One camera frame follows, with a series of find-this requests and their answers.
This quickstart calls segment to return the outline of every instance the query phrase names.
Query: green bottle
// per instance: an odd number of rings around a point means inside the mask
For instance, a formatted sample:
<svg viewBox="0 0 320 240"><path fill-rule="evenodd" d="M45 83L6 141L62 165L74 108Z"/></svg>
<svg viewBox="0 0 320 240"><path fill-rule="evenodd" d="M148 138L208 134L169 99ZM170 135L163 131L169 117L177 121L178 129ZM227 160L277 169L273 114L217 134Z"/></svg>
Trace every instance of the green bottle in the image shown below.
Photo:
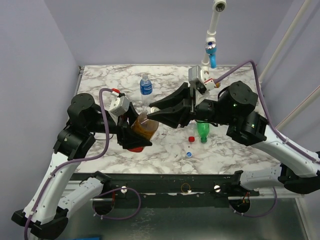
<svg viewBox="0 0 320 240"><path fill-rule="evenodd" d="M205 144L207 142L207 136L210 132L210 124L207 122L197 122L196 128L201 139L201 143Z"/></svg>

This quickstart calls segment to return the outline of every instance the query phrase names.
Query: white pipe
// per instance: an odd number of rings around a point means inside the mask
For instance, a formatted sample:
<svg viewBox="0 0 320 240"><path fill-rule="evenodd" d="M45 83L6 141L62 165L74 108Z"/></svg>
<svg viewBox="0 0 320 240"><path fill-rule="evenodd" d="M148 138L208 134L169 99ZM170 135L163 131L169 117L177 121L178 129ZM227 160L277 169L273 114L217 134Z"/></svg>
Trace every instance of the white pipe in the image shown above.
<svg viewBox="0 0 320 240"><path fill-rule="evenodd" d="M265 68L263 69L261 75L259 76L259 82L262 83L262 81L264 80L264 78L266 77L266 74L268 73L268 71L270 70L271 66L274 64L277 56L279 55L279 53L281 52L282 48L284 47L284 45L287 43L289 37L291 36L292 32L294 31L294 29L296 28L299 20L301 19L301 17L303 16L303 14L305 13L305 11L307 10L308 6L310 5L311 0L304 0L302 6L300 7L299 11L297 12L297 14L295 15L292 23L290 24L289 28L286 30L283 38L281 39L279 45L276 47L274 53L272 54L272 57L270 58L269 62L267 63L267 65L265 66Z"/></svg>
<svg viewBox="0 0 320 240"><path fill-rule="evenodd" d="M213 34L217 30L219 17L220 17L220 12L213 10L210 27L209 27L209 33Z"/></svg>
<svg viewBox="0 0 320 240"><path fill-rule="evenodd" d="M218 11L216 9L216 6L219 4L223 4L224 7L221 11ZM226 0L215 0L213 1L213 6L212 6L212 17L211 17L211 22L208 31L206 31L206 38L205 40L207 41L208 38L214 38L216 36L216 30L218 26L218 21L220 17L220 13L222 13L225 9L227 8L227 3ZM203 66L208 66L210 65L209 61L209 55L207 53L204 53L203 59L201 64Z"/></svg>
<svg viewBox="0 0 320 240"><path fill-rule="evenodd" d="M282 120L276 126L278 130L283 129L288 123L290 123L296 116L298 116L303 110L305 110L310 104L312 104L320 96L320 85L299 104L285 119Z"/></svg>

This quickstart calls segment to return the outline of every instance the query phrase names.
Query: red bottle cap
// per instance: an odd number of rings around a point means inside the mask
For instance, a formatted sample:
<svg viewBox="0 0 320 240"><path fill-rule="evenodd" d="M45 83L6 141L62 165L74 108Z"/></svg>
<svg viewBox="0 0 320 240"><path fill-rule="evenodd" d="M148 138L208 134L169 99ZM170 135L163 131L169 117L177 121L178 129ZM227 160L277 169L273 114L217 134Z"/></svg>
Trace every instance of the red bottle cap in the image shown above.
<svg viewBox="0 0 320 240"><path fill-rule="evenodd" d="M120 91L119 91L118 89L116 89L116 88L112 88L111 90L114 91L114 92L116 92L117 94L120 93Z"/></svg>
<svg viewBox="0 0 320 240"><path fill-rule="evenodd" d="M136 148L132 148L132 149L128 149L130 152L134 152L134 153L141 153L143 151L144 147L143 146L139 146Z"/></svg>
<svg viewBox="0 0 320 240"><path fill-rule="evenodd" d="M188 138L188 140L189 140L190 143L193 143L195 141L195 137L194 136L190 136Z"/></svg>

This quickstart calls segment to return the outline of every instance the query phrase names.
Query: white marble surface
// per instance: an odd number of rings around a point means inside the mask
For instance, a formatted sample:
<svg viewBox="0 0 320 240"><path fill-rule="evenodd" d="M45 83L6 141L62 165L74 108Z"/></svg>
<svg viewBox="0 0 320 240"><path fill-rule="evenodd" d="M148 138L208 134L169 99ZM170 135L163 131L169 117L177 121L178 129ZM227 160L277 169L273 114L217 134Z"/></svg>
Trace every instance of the white marble surface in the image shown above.
<svg viewBox="0 0 320 240"><path fill-rule="evenodd" d="M79 93L93 95L98 103L98 92L103 87L117 88L126 93L138 113L142 106L139 82L143 73L152 80L154 100L160 100L183 82L188 81L189 66L172 65L118 65L118 66L86 66L79 86ZM230 67L217 67L213 76L218 77ZM210 92L211 99L217 99L219 91L235 81L243 81L256 92L254 75L251 67L242 67L225 79L222 86ZM109 108L111 96L104 94L104 106ZM263 114L260 103L256 111ZM110 140L107 153L100 159L83 162L77 171L91 173L140 173L140 174L231 174L237 170L260 170L277 165L279 162L268 154L240 145L226 136L227 126L210 126L208 142L200 143L199 137L192 144L183 128L172 129L163 124L152 138L153 145L143 152L134 153L122 149L117 144L116 137ZM96 138L104 139L105 135L97 134ZM97 141L88 157L100 153L104 141Z"/></svg>

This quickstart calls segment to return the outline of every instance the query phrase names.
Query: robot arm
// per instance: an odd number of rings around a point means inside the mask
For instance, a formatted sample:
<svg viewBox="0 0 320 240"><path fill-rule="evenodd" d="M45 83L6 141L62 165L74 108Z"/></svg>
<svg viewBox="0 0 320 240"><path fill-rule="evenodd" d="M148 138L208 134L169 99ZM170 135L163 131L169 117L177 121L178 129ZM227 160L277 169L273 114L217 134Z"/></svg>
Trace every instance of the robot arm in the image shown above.
<svg viewBox="0 0 320 240"><path fill-rule="evenodd" d="M133 104L120 92L114 91L111 94L116 98L111 102L109 111L105 111L109 133L117 136L118 144L124 149L151 146L150 141L131 129L131 125L138 117ZM67 113L69 120L57 136L48 170L37 192L30 203L24 209L14 212L11 218L20 226L28 225L31 233L40 239L56 239L76 210L101 194L103 188L111 189L110 178L96 172L77 190L61 198L80 162L66 164L52 175L54 169L70 160L84 158L95 142L93 133L106 132L101 108L88 93L76 95L71 100ZM42 197L33 212L35 201L39 196Z"/></svg>
<svg viewBox="0 0 320 240"><path fill-rule="evenodd" d="M234 141L260 149L281 162L278 167L243 172L240 185L247 190L284 186L292 192L308 194L320 189L320 164L310 160L319 160L318 153L290 140L303 155L282 141L271 130L267 119L254 111L258 95L249 86L241 81L234 82L220 92L217 101L204 99L197 104L197 91L193 87L197 79L190 79L195 80L191 86L185 82L171 95L150 104L160 110L149 114L148 118L172 128L183 128L191 120L228 125L226 135Z"/></svg>

